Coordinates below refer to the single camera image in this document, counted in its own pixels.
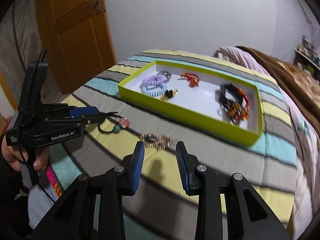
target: light blue coil bracelet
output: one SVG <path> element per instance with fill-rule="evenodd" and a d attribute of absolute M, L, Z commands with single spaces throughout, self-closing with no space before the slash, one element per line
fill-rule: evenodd
<path fill-rule="evenodd" d="M 150 97 L 159 97 L 159 96 L 162 96 L 164 94 L 164 92 L 166 92 L 167 90 L 167 85 L 162 83 L 158 86 L 159 88 L 161 88 L 161 90 L 158 90 L 158 91 L 148 91 L 148 86 L 144 85 L 142 87 L 142 90 L 141 92 L 147 96 L 150 96 Z"/>

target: metal screw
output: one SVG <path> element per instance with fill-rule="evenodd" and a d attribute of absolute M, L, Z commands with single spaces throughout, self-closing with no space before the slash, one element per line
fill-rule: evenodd
<path fill-rule="evenodd" d="M 236 180 L 241 180 L 243 178 L 243 176 L 240 174 L 240 173 L 236 173 L 235 175 L 233 175 L 233 177 L 236 179 Z"/>
<path fill-rule="evenodd" d="M 86 180 L 87 178 L 88 178 L 88 176 L 87 176 L 86 174 L 80 174 L 79 177 L 78 177 L 78 179 L 79 179 L 80 181 L 84 181 L 84 180 Z"/>
<path fill-rule="evenodd" d="M 207 167 L 204 166 L 204 165 L 199 165 L 199 166 L 197 167 L 197 169 L 198 169 L 198 171 L 206 171 L 206 170 L 207 170 Z"/>
<path fill-rule="evenodd" d="M 123 170 L 124 170 L 124 167 L 122 167 L 121 165 L 115 167 L 116 172 L 121 172 Z"/>

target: teal bead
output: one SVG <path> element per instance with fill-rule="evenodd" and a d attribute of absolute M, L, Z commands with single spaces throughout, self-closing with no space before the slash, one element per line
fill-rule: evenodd
<path fill-rule="evenodd" d="M 120 131 L 121 131 L 121 127 L 120 127 L 120 125 L 115 125 L 114 127 L 113 127 L 113 132 L 114 133 L 120 133 Z"/>

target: black bracelet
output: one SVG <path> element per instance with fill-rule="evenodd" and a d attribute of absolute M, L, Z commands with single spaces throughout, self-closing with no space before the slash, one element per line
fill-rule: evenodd
<path fill-rule="evenodd" d="M 242 95 L 239 93 L 239 90 L 233 85 L 233 84 L 229 84 L 229 85 L 222 85 L 221 87 L 221 94 L 220 94 L 220 104 L 226 109 L 229 110 L 230 106 L 235 103 L 235 101 L 230 100 L 228 98 L 226 98 L 226 90 L 229 91 L 229 93 L 231 95 L 233 95 L 234 98 L 237 99 L 238 104 L 242 106 L 242 102 L 243 102 L 243 97 Z"/>

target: bracelet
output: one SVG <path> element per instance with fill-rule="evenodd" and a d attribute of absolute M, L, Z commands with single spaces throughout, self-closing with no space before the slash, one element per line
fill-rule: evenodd
<path fill-rule="evenodd" d="M 167 78 L 167 80 L 169 80 L 172 76 L 172 72 L 171 71 L 159 71 L 158 75 L 162 75 L 165 76 Z"/>
<path fill-rule="evenodd" d="M 112 131 L 104 131 L 101 129 L 100 125 L 101 123 L 98 123 L 98 130 L 100 133 L 105 133 L 105 134 L 109 134 L 109 133 L 120 133 L 121 129 L 126 129 L 126 128 L 129 128 L 130 127 L 130 121 L 126 118 L 123 118 L 119 115 L 117 115 L 118 112 L 109 112 L 109 113 L 106 113 L 106 116 L 109 116 L 109 117 L 118 117 L 119 118 L 119 121 L 118 121 L 118 124 L 115 124 Z"/>
<path fill-rule="evenodd" d="M 163 95 L 161 96 L 161 100 L 167 101 L 170 98 L 173 98 L 178 94 L 178 90 L 166 90 Z"/>
<path fill-rule="evenodd" d="M 145 86 L 159 86 L 164 82 L 163 75 L 153 75 L 142 80 L 142 84 Z"/>
<path fill-rule="evenodd" d="M 232 94 L 238 102 L 226 98 L 226 90 Z M 246 106 L 243 107 L 243 100 L 246 102 Z M 249 99 L 245 95 L 242 89 L 235 87 L 232 84 L 221 86 L 221 95 L 219 98 L 221 107 L 228 113 L 228 120 L 234 124 L 240 124 L 242 120 L 249 118 Z"/>
<path fill-rule="evenodd" d="M 195 86 L 199 86 L 199 77 L 195 74 L 190 74 L 190 73 L 183 73 L 180 75 L 181 77 L 184 77 L 185 79 L 187 79 L 189 81 L 189 86 L 190 87 L 195 87 Z"/>
<path fill-rule="evenodd" d="M 164 83 L 161 83 L 160 86 L 161 90 L 158 90 L 158 91 L 148 91 L 148 86 L 144 85 L 142 87 L 142 90 L 141 92 L 147 96 L 150 96 L 150 97 L 159 97 L 159 96 L 162 96 L 166 90 L 167 90 L 167 85 L 164 84 Z"/>
<path fill-rule="evenodd" d="M 146 148 L 153 147 L 158 151 L 164 150 L 173 143 L 173 141 L 166 135 L 155 135 L 154 133 L 141 134 L 140 141 L 143 142 Z"/>

